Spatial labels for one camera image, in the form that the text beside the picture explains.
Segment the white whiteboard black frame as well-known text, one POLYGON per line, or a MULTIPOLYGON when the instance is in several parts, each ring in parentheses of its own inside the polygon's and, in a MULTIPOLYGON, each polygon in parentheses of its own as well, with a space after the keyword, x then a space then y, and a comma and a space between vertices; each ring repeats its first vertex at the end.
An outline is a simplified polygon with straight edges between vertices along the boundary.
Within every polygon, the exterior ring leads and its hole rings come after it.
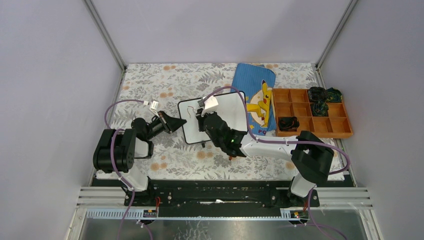
MULTIPOLYGON (((236 92, 223 93, 215 96, 218 101, 217 115, 226 121, 227 125, 238 131, 247 131, 247 120, 244 105, 236 92)), ((187 121, 182 126, 185 142, 189 145, 207 142, 210 138, 205 132, 199 131, 196 112, 200 108, 200 98, 180 101, 177 105, 181 119, 187 121)))

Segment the black orange cloth roll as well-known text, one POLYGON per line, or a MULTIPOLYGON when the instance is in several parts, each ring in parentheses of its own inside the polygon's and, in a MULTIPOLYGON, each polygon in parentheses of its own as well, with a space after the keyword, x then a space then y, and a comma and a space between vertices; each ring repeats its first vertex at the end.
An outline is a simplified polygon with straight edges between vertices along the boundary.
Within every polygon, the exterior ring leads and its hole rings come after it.
POLYGON ((278 130, 282 132, 296 132, 300 122, 296 116, 279 117, 277 126, 278 130))

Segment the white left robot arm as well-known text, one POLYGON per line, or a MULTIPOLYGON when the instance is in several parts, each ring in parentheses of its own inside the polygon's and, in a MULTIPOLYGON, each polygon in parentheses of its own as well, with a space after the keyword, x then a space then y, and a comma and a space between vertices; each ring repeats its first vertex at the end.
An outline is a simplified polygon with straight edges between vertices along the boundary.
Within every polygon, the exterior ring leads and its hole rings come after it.
POLYGON ((152 139, 162 132, 171 134, 187 121, 171 117, 159 111, 151 122, 138 117, 127 129, 105 129, 93 154, 93 167, 107 177, 116 177, 129 191, 136 192, 136 199, 144 206, 152 204, 155 192, 149 188, 150 178, 136 170, 136 159, 153 156, 152 139))

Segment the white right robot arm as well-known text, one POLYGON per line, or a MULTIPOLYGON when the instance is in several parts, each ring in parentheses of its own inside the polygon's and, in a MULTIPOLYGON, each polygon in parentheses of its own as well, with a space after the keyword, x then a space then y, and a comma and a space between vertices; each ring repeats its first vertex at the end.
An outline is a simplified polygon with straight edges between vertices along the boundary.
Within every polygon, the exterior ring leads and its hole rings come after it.
POLYGON ((330 174, 334 151, 312 132, 302 130, 298 136, 272 137, 230 128, 216 112, 197 114, 198 128, 213 145, 229 157, 271 157, 291 161, 298 174, 287 191, 287 201, 301 205, 309 192, 325 183, 330 174))

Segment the floral tablecloth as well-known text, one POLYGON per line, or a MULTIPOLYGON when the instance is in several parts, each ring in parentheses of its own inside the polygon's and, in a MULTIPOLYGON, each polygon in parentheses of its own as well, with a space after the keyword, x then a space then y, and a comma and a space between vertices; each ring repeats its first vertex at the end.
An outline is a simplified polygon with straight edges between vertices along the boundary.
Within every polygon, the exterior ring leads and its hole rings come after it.
MULTIPOLYGON (((113 129, 127 129, 138 117, 150 120, 152 112, 144 101, 158 101, 158 109, 179 115, 178 103, 202 97, 214 90, 227 93, 236 63, 133 63, 127 66, 116 105, 103 119, 113 129)), ((187 144, 181 129, 153 138, 150 158, 134 165, 156 180, 272 180, 289 181, 296 174, 289 160, 272 157, 234 158, 210 142, 187 144)))

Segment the blue Pikachu cloth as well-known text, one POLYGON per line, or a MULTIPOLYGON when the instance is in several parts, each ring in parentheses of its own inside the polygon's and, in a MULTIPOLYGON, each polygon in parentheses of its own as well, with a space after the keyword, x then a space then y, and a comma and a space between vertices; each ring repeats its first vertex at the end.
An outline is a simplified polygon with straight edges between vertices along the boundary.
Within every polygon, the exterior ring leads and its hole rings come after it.
POLYGON ((263 65, 239 63, 232 86, 245 95, 248 124, 252 133, 265 136, 276 129, 272 107, 276 74, 263 65))

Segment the orange compartment tray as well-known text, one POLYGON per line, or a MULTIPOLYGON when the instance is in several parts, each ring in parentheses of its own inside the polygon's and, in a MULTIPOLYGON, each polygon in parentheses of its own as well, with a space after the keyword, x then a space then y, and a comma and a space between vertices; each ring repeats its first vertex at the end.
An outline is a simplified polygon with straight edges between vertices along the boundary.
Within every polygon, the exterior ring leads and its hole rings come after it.
POLYGON ((354 134, 344 102, 328 102, 327 114, 315 116, 307 89, 275 88, 272 92, 276 123, 290 117, 296 117, 299 122, 295 130, 280 130, 277 126, 275 134, 278 137, 298 136, 301 131, 312 132, 318 138, 334 139, 347 139, 354 134))

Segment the dark patterned cloth roll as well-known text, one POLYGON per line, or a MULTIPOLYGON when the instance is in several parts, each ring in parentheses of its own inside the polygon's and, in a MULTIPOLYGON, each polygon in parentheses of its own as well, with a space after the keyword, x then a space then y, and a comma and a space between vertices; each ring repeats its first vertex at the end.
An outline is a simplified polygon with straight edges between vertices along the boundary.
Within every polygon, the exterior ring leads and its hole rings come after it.
POLYGON ((342 103, 343 94, 340 90, 331 87, 331 88, 328 88, 326 90, 326 93, 327 93, 326 102, 328 102, 328 103, 342 103))
POLYGON ((308 99, 311 103, 326 102, 328 99, 328 92, 325 88, 313 86, 307 90, 308 99))
POLYGON ((328 117, 329 106, 325 101, 317 101, 310 105, 313 117, 328 117))

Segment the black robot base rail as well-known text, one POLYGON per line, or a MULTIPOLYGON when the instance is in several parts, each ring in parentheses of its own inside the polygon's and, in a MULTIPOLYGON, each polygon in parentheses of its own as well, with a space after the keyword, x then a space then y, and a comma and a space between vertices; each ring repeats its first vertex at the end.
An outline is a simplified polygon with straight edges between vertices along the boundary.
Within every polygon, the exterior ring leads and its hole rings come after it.
POLYGON ((289 195, 287 181, 153 180, 147 193, 118 186, 82 187, 77 200, 87 216, 134 220, 287 220, 309 210, 371 210, 363 187, 317 187, 311 197, 289 195))

